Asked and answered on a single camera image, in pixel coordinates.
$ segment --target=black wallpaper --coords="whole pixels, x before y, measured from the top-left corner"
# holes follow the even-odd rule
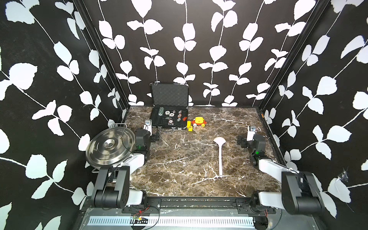
[[[365,229],[368,1],[331,2],[264,112],[287,165],[320,181],[329,229]]]
[[[0,12],[0,229],[71,229],[96,178],[86,144],[124,107],[71,2]]]
[[[190,106],[258,106],[315,3],[85,1],[129,103],[146,106],[153,81],[186,82]]]

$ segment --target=white leaf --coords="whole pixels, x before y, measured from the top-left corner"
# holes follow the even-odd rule
[[[247,62],[239,66],[239,76],[242,76],[244,73],[247,73],[252,68],[252,63]]]
[[[279,85],[278,87],[280,96],[283,96],[285,94],[285,86]]]
[[[25,22],[27,24],[35,23],[35,18],[22,4],[11,1],[6,4],[5,15],[8,21]]]
[[[224,16],[220,14],[219,12],[215,12],[213,14],[212,19],[211,19],[211,29],[213,32],[216,30],[217,25],[223,18]]]
[[[150,56],[154,56],[154,55],[156,55],[156,54],[158,54],[158,50],[156,50],[156,49],[147,49],[146,47],[139,47],[139,49],[141,50],[141,51],[144,51],[144,52],[146,52],[147,54],[149,54]]]
[[[294,20],[298,20],[304,14],[313,9],[316,4],[315,0],[298,0],[294,6]]]
[[[322,141],[323,133],[322,133],[321,127],[319,125],[316,125],[314,127],[312,133],[316,136],[318,142]]]
[[[132,4],[138,14],[144,18],[152,7],[151,0],[132,0]]]
[[[287,22],[275,25],[275,29],[276,29],[277,33],[280,33],[281,31],[284,31],[284,30],[290,29],[290,28],[291,28],[291,25],[289,25],[289,23],[287,23]]]
[[[276,116],[276,109],[272,108],[271,111],[270,111],[270,118],[274,119],[275,116]]]
[[[350,203],[350,191],[340,179],[334,178],[331,180],[327,191],[339,198],[342,202]]]
[[[295,116],[295,112],[294,112],[294,110],[292,110],[292,111],[291,111],[291,117],[292,117],[291,122],[292,122],[294,125],[296,125],[296,126],[300,127],[299,121],[297,120],[297,118],[296,118],[296,116]]]
[[[73,35],[79,39],[78,33],[77,33],[77,27],[75,25],[75,20],[72,18],[67,18],[68,26],[70,31],[73,33]]]
[[[85,196],[86,195],[84,194],[83,189],[81,187],[78,187],[75,189],[73,195],[71,196],[71,199],[73,200],[73,203],[75,205],[79,205]]]
[[[153,63],[155,64],[155,66],[160,67],[166,64],[165,60],[161,57],[156,55],[155,59],[153,60]]]
[[[246,51],[249,46],[250,46],[251,42],[248,40],[242,40],[239,42],[239,47],[241,49],[241,51]]]
[[[9,139],[6,133],[0,129],[0,154],[5,153],[10,147]]]
[[[37,179],[47,176],[47,161],[42,155],[31,155],[27,166],[25,167],[25,175],[30,179]]]
[[[63,122],[69,121],[71,117],[71,111],[72,108],[67,105],[61,105],[57,108],[57,114],[59,115],[60,120]]]
[[[344,127],[334,125],[327,133],[327,139],[336,142],[346,142],[349,140],[351,132]]]
[[[329,76],[320,79],[317,87],[317,95],[330,95],[337,91],[336,80]]]
[[[160,31],[163,29],[161,24],[153,19],[148,19],[147,21],[145,21],[143,24],[143,28],[146,34],[154,34],[157,31]]]
[[[120,63],[120,68],[124,71],[124,73],[129,74],[132,70],[132,64],[130,61],[123,61]]]
[[[365,92],[357,92],[353,101],[354,109],[366,109],[368,108],[368,94]]]
[[[287,77],[287,87],[292,86],[295,83],[296,75],[294,70],[289,73],[289,76]]]
[[[56,101],[53,100],[52,102],[49,102],[46,106],[46,109],[41,109],[37,111],[35,114],[33,114],[32,119],[37,120],[44,116],[53,115],[56,109]]]
[[[362,164],[362,166],[360,167],[360,169],[361,169],[362,171],[366,171],[366,170],[368,170],[368,160],[366,160],[366,161]]]
[[[195,29],[193,23],[185,23],[183,25],[183,34],[185,41],[189,41],[195,38]]]
[[[69,65],[71,60],[71,54],[69,50],[61,43],[58,42],[54,45],[54,51],[56,55],[67,65]]]
[[[176,69],[182,74],[182,75],[186,75],[188,72],[188,66],[185,63],[182,62],[178,62],[176,64]]]
[[[152,58],[150,58],[148,56],[144,57],[144,65],[146,66],[147,69],[150,68],[152,62],[153,62]]]
[[[257,97],[255,97],[256,100],[262,100],[263,98],[265,98],[266,93],[260,93],[257,95]]]
[[[363,49],[361,49],[361,51],[359,51],[357,55],[357,61],[364,64],[368,63],[368,46],[364,47]]]
[[[186,81],[194,81],[194,79],[195,79],[195,74],[191,74],[185,77]]]
[[[286,167],[288,167],[289,169],[298,170],[297,165],[292,161],[287,162]]]
[[[67,165],[67,161],[68,160],[64,160],[61,163],[59,163],[55,168],[54,171],[52,172],[52,178],[55,182],[60,182],[63,177],[64,177],[64,171],[65,171],[65,167]]]
[[[226,102],[226,103],[230,104],[233,100],[234,100],[234,96],[233,96],[233,95],[228,95],[228,96],[225,98],[224,102]]]
[[[257,91],[258,91],[258,93],[261,93],[261,92],[265,91],[266,89],[268,89],[269,87],[270,87],[270,84],[268,84],[267,82],[261,83],[261,84],[257,85]]]
[[[15,86],[26,90],[32,85],[36,72],[37,66],[29,63],[17,63],[9,69],[9,78]]]
[[[139,79],[139,78],[137,78],[137,77],[135,77],[135,76],[130,76],[129,77],[129,79],[128,79],[128,82],[130,83],[130,84],[134,84],[134,83],[137,83],[137,82],[140,82],[141,81],[141,79]]]
[[[220,90],[219,89],[213,89],[212,91],[211,91],[211,95],[212,96],[217,96],[217,95],[220,95]]]
[[[294,138],[294,137],[295,137],[295,135],[297,134],[297,128],[296,128],[294,125],[292,125],[292,126],[290,126],[290,127],[287,129],[287,133],[288,133],[292,138]]]
[[[211,93],[211,90],[209,90],[209,89],[205,89],[205,90],[203,91],[203,97],[204,97],[204,98],[206,98],[206,97],[207,97],[207,95],[208,95],[209,93]]]
[[[301,31],[304,29],[305,22],[297,22],[295,23],[287,33],[289,37],[293,37],[295,35],[298,35],[301,33]]]
[[[120,34],[116,35],[114,42],[116,44],[116,47],[120,50],[125,47],[125,38],[123,35],[120,35]]]
[[[97,50],[91,50],[88,55],[88,59],[92,63],[92,65],[94,65],[96,68],[100,67],[100,61],[99,61],[100,58],[98,56]]]
[[[238,15],[233,10],[229,10],[224,18],[224,27],[229,28],[238,24]]]
[[[239,80],[239,77],[237,75],[234,74],[229,75],[229,81],[237,81],[237,80]]]
[[[278,146],[278,147],[280,147],[280,139],[279,139],[279,137],[278,137],[276,134],[274,134],[274,135],[273,135],[273,138],[274,138],[274,140],[275,140],[275,142],[276,142],[277,146]]]
[[[315,54],[312,54],[309,56],[308,60],[307,60],[307,66],[311,66],[314,65],[315,63],[318,62],[318,57]]]
[[[225,63],[223,62],[217,62],[213,65],[212,70],[213,72],[219,72],[221,70],[226,70],[228,67]]]
[[[353,50],[356,50],[357,48],[364,46],[364,38],[362,35],[356,36],[353,40],[351,40],[344,48],[344,50],[341,52],[341,58],[345,57],[348,53],[350,53]]]
[[[140,27],[143,27],[143,23],[138,22],[137,20],[127,22],[127,26],[129,26],[132,30],[136,30]]]
[[[290,126],[290,125],[291,125],[291,123],[290,123],[290,119],[289,119],[289,118],[286,118],[286,119],[283,121],[283,123],[282,123],[281,127],[284,127],[284,126]]]
[[[93,105],[92,95],[88,91],[84,91],[83,93],[79,94],[81,98],[81,102],[85,105]]]
[[[185,79],[183,77],[177,77],[173,80],[173,82],[175,83],[182,83],[184,84],[185,83]]]
[[[272,49],[271,52],[274,53],[277,58],[283,57],[283,56],[288,54],[288,52],[286,52],[286,51],[281,51],[280,52],[278,49]]]
[[[268,68],[270,68],[270,66],[272,66],[273,63],[276,63],[276,59],[275,58],[268,59],[267,63],[265,64],[265,71],[267,71]]]
[[[282,57],[282,58],[280,58],[280,59],[276,62],[276,64],[275,64],[275,68],[276,68],[276,69],[281,68],[281,66],[284,64],[285,60],[286,60],[286,57]]]
[[[61,219],[61,216],[57,216],[57,217],[52,218],[46,224],[46,226],[43,228],[43,230],[56,230],[56,229],[59,229],[60,219]]]
[[[243,38],[245,40],[251,41],[255,33],[257,33],[257,30],[258,30],[257,23],[249,23],[243,32]]]
[[[236,82],[237,85],[242,85],[245,83],[249,83],[249,79],[248,78],[239,78],[239,80]]]
[[[74,12],[74,18],[75,18],[75,22],[77,23],[78,27],[81,30],[84,30],[84,28],[86,28],[86,25],[84,24],[81,15],[79,14],[78,11]]]
[[[285,95],[287,96],[288,99],[290,99],[294,96],[294,93],[291,92],[290,90],[287,90],[287,91],[285,91]]]
[[[226,49],[223,46],[214,46],[209,49],[209,53],[213,61],[219,60],[222,56],[225,55]]]
[[[89,114],[89,119],[91,121],[93,121],[93,119],[95,119],[96,117],[98,117],[99,114],[100,114],[100,111],[97,108],[93,108],[91,110],[91,113]]]
[[[56,134],[58,136],[64,135],[63,131],[60,129],[59,119],[57,117],[49,120],[47,126],[49,127],[49,129],[52,131],[53,134]]]
[[[185,49],[187,51],[192,51],[195,47],[195,45],[197,45],[197,42],[190,40],[190,41],[186,41],[185,42]]]
[[[42,182],[42,184],[36,189],[36,191],[32,194],[32,199],[41,199],[44,198],[46,192],[49,190],[50,186],[52,185],[53,180],[46,180]]]
[[[290,154],[289,154],[289,152],[288,152],[288,151],[286,151],[286,152],[285,152],[284,160],[285,160],[286,162],[291,161]]]
[[[95,99],[95,106],[98,108],[100,103],[101,103],[101,97],[100,95],[97,94],[96,99]]]
[[[306,86],[303,86],[302,94],[303,94],[303,96],[306,96],[309,99],[313,98],[312,91],[310,89],[308,89]]]
[[[4,230],[6,225],[6,220],[8,219],[8,214],[11,210],[11,202],[8,205],[4,205],[0,208],[0,229]]]
[[[79,151],[86,151],[87,145],[89,144],[90,140],[91,139],[88,134],[85,134],[84,136],[82,136],[78,144]]]
[[[185,42],[181,37],[174,37],[174,45],[179,51],[183,51]]]
[[[134,102],[134,103],[136,103],[136,102],[137,102],[137,96],[135,96],[134,94],[129,94],[129,96],[128,96],[128,100],[129,100],[130,102]]]
[[[10,85],[12,85],[10,80],[4,79],[0,81],[0,100],[3,100],[5,98],[5,92]]]
[[[249,47],[250,51],[255,51],[261,44],[262,44],[263,38],[262,37],[257,37],[255,38],[252,42],[251,45]]]
[[[64,4],[62,2],[55,2],[55,6],[59,9],[61,9],[61,10],[65,10],[69,14],[73,13],[73,11],[74,11],[74,5],[73,5],[72,2],[67,2],[66,4]]]
[[[312,98],[308,102],[308,108],[319,114],[323,114],[323,102],[319,98]]]
[[[290,150],[290,158],[291,158],[291,160],[300,160],[301,159],[301,153],[300,153],[299,149]]]
[[[212,66],[213,65],[209,62],[199,64],[199,67],[201,67],[203,70],[207,68],[211,68]]]
[[[325,208],[330,212],[331,216],[336,218],[337,210],[336,210],[336,204],[333,201],[333,199],[324,192],[321,192],[320,195],[323,200],[323,204],[325,205]]]
[[[316,144],[316,149],[317,151],[322,153],[327,159],[331,160],[331,149],[326,143],[318,142]]]
[[[327,47],[327,44],[328,44],[328,41],[330,40],[330,37],[329,36],[327,36],[327,35],[322,35],[319,39],[318,39],[318,41],[317,41],[317,43],[316,43],[316,46],[314,47],[314,49],[313,49],[313,52],[312,53],[314,53],[314,54],[318,54],[318,55],[320,55],[320,54],[322,54],[323,53],[323,51],[326,49],[326,47]]]

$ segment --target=white plastic ladle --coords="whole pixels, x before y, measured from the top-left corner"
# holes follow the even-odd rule
[[[221,147],[226,142],[226,140],[223,137],[216,137],[213,139],[214,142],[216,142],[219,145],[219,176],[222,177],[222,154],[221,154]]]

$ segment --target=marble tabletop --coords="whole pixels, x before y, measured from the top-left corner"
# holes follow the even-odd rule
[[[131,107],[125,121],[128,128],[142,128],[151,110]],[[251,166],[248,151],[236,145],[238,135],[246,136],[248,125],[255,125],[258,133],[266,135],[256,109],[190,107],[188,113],[191,120],[203,117],[206,126],[192,132],[161,132],[159,142],[151,144],[151,158],[131,174],[131,188],[146,190],[148,196],[178,197],[250,197],[254,190],[280,191],[280,183]],[[222,177],[215,137],[226,140],[222,146]],[[274,158],[269,142],[266,155]]]

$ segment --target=white ventilation slot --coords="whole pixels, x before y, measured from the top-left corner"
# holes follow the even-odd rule
[[[142,216],[148,219],[148,224],[134,224],[134,226],[153,226],[158,216]],[[131,216],[91,216],[89,226],[131,226]],[[156,226],[181,227],[226,227],[254,229],[253,217],[238,216],[161,216]]]

